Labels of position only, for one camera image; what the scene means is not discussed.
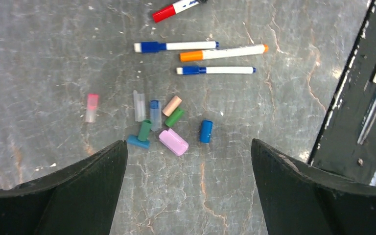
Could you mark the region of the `green marker cap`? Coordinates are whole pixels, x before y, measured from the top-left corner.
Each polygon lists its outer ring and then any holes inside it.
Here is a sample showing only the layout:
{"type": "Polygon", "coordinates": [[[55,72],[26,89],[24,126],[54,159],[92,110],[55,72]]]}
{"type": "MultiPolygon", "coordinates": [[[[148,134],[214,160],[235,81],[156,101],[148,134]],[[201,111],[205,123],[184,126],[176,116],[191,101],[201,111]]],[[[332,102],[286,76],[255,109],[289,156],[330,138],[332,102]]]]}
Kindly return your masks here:
{"type": "Polygon", "coordinates": [[[180,118],[184,115],[185,111],[180,107],[177,107],[172,114],[165,120],[165,125],[169,128],[173,127],[180,118]]]}
{"type": "Polygon", "coordinates": [[[152,122],[149,119],[142,121],[140,131],[138,133],[138,140],[145,142],[148,139],[149,132],[151,130],[152,122]]]}

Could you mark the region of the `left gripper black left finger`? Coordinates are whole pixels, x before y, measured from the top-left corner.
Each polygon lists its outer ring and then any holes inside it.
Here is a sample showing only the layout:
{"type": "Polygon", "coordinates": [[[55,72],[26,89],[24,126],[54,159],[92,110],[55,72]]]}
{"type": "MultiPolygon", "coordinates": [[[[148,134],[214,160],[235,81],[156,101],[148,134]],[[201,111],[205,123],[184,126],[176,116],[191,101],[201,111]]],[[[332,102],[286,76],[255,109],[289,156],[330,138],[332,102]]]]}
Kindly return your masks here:
{"type": "Polygon", "coordinates": [[[0,189],[0,235],[107,235],[128,160],[126,141],[41,178],[0,189]]]}

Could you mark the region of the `small red pen cap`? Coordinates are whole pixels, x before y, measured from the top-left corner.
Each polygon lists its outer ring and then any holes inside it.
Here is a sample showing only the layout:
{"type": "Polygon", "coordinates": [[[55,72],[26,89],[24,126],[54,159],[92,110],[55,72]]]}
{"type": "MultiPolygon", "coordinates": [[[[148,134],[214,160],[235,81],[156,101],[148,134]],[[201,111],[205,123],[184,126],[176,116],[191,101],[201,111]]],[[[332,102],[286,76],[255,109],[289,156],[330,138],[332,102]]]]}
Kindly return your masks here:
{"type": "Polygon", "coordinates": [[[87,123],[95,122],[97,108],[98,108],[98,99],[99,99],[98,94],[88,94],[85,122],[87,123]]]}

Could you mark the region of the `clear blue whiteboard cap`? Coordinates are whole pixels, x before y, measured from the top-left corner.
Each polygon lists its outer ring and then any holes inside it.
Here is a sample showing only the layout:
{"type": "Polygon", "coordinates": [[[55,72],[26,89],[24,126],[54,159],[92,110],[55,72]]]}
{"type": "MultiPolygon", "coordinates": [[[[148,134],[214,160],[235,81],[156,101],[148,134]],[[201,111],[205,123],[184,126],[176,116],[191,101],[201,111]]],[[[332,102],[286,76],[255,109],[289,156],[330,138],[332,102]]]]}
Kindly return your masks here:
{"type": "Polygon", "coordinates": [[[151,100],[149,107],[150,121],[152,123],[151,130],[155,132],[161,129],[162,126],[161,103],[159,100],[151,100]]]}

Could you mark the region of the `teal marker cap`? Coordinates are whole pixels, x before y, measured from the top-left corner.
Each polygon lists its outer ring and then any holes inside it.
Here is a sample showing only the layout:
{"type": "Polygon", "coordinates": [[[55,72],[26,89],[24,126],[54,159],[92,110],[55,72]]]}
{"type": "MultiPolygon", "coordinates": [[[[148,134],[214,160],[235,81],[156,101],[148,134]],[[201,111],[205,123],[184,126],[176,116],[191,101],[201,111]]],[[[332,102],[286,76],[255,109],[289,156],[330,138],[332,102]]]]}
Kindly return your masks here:
{"type": "Polygon", "coordinates": [[[137,136],[129,135],[127,139],[127,143],[130,145],[138,146],[141,148],[148,149],[150,147],[150,141],[140,141],[137,136]]]}

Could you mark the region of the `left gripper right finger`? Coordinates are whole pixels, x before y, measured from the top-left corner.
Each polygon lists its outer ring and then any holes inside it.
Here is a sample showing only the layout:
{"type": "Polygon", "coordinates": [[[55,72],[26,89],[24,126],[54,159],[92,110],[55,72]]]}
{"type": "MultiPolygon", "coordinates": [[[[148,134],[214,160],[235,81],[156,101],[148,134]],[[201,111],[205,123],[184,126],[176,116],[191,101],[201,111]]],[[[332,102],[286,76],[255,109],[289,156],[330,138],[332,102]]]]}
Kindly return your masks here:
{"type": "Polygon", "coordinates": [[[251,161],[270,235],[376,235],[376,187],[253,139],[251,161]]]}

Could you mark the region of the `blue marker cap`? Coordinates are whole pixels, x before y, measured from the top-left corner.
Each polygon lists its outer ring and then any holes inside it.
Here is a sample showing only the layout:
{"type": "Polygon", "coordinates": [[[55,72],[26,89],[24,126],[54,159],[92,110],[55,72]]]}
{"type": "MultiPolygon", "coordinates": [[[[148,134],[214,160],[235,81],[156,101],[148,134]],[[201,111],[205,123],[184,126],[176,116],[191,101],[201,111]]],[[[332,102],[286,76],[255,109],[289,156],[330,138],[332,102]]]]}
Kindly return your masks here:
{"type": "Polygon", "coordinates": [[[201,143],[209,143],[212,135],[213,122],[210,120],[203,120],[201,123],[199,141],[201,143]]]}

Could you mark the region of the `blue clip cap marker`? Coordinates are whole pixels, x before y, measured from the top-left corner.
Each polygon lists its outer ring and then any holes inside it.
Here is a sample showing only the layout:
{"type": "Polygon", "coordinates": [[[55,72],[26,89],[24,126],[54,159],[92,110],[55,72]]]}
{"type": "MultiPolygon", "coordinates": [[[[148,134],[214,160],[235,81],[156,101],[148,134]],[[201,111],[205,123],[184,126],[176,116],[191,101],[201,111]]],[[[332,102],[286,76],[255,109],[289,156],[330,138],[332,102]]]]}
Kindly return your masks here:
{"type": "Polygon", "coordinates": [[[216,41],[161,43],[157,41],[134,43],[136,53],[157,53],[164,50],[193,50],[215,49],[219,47],[216,41]]]}

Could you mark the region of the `small grey pen cap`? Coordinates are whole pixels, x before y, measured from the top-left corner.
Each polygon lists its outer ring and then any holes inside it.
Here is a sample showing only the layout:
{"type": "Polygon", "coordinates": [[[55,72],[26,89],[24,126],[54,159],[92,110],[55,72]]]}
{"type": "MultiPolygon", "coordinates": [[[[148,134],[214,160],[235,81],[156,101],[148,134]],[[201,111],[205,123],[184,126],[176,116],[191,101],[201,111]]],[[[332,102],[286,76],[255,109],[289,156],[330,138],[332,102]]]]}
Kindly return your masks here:
{"type": "Polygon", "coordinates": [[[133,90],[135,121],[143,122],[146,118],[145,94],[133,90]]]}

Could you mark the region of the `pink highlighter cap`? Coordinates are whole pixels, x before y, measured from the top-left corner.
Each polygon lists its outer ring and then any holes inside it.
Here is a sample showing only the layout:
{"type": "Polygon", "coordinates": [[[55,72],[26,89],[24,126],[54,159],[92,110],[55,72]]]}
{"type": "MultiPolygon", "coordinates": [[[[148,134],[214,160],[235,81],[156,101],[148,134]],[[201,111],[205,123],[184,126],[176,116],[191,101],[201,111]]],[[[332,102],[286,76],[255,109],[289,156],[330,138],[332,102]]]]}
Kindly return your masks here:
{"type": "Polygon", "coordinates": [[[171,128],[163,130],[159,134],[159,140],[176,156],[183,155],[189,147],[189,144],[171,128]]]}

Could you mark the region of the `tan marker cap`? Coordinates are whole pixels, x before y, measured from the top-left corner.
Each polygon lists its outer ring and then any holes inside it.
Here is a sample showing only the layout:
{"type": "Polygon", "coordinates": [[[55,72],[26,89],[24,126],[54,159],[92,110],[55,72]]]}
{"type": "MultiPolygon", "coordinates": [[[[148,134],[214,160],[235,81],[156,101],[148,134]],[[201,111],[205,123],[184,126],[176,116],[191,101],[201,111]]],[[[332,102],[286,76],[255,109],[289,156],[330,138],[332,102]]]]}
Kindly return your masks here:
{"type": "Polygon", "coordinates": [[[163,108],[162,113],[165,116],[169,117],[176,110],[176,108],[178,108],[181,102],[182,100],[177,95],[175,95],[163,108]]]}

